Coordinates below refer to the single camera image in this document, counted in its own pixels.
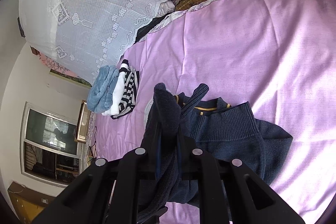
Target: dark clothing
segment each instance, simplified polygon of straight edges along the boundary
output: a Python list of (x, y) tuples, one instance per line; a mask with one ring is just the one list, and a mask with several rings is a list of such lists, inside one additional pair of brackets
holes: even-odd
[(176, 135), (180, 120), (187, 127), (186, 136), (196, 146), (215, 158), (241, 159), (270, 184), (280, 171), (292, 136), (277, 125), (253, 117), (248, 102), (231, 107), (221, 98), (201, 102), (209, 90), (200, 84), (189, 98), (181, 93), (172, 96), (160, 83), (154, 88), (154, 102), (148, 116), (145, 135), (162, 125), (162, 156), (158, 180), (141, 181), (138, 220), (152, 216), (166, 202), (199, 206), (197, 181), (182, 181), (176, 159)]
[(141, 27), (136, 34), (135, 43), (139, 42), (141, 38), (143, 38), (146, 34), (148, 34), (150, 30), (152, 30), (156, 25), (158, 25), (162, 20), (164, 20), (166, 16), (169, 14), (171, 13), (167, 13), (161, 17), (155, 17), (146, 26)]

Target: white wall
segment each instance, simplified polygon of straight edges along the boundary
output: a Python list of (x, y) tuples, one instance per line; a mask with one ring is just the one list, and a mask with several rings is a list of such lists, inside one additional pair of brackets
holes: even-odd
[[(1, 0), (0, 4), (0, 42), (5, 49), (0, 48), (0, 98), (1, 89), (4, 90), (0, 105), (0, 190), (9, 203), (7, 188), (12, 181), (56, 196), (63, 188), (21, 174), (20, 133), (25, 103), (77, 120), (81, 100), (87, 98), (89, 89), (50, 75), (50, 70), (31, 53), (30, 46), (24, 44), (25, 39), (20, 36), (16, 21), (18, 0)], [(19, 52), (19, 46), (15, 45), (22, 48), (18, 56), (15, 53)], [(15, 64), (10, 67), (8, 62), (12, 59)]]
[[(18, 0), (0, 0), (0, 109), (9, 75), (26, 42), (26, 40), (21, 37), (17, 24), (19, 15), (18, 6)], [(4, 197), (7, 198), (7, 189), (1, 179), (2, 173), (0, 166), (0, 191)]]

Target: black and white striped clothing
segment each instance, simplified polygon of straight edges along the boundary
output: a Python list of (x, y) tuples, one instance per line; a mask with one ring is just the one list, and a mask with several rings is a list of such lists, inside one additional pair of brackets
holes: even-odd
[(119, 117), (122, 117), (133, 111), (137, 98), (139, 77), (140, 72), (136, 71), (133, 67), (130, 67), (130, 69), (127, 70), (125, 76), (124, 95), (119, 103), (119, 114), (112, 115), (112, 119), (118, 119)]

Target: wooden cabinet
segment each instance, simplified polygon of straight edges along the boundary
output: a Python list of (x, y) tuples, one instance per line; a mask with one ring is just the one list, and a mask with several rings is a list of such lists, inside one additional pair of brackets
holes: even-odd
[(8, 188), (8, 194), (15, 212), (23, 224), (30, 224), (55, 199), (53, 196), (36, 192), (16, 182), (12, 182)]

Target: purple bedsheet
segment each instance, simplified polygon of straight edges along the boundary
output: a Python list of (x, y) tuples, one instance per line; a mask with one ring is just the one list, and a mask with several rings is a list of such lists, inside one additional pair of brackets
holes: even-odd
[[(140, 145), (155, 84), (204, 100), (249, 101), (256, 118), (293, 136), (271, 187), (315, 223), (336, 192), (336, 0), (216, 0), (187, 12), (125, 53), (140, 70), (136, 107), (118, 120), (97, 115), (98, 155)], [(199, 223), (198, 209), (170, 203), (164, 224)]]

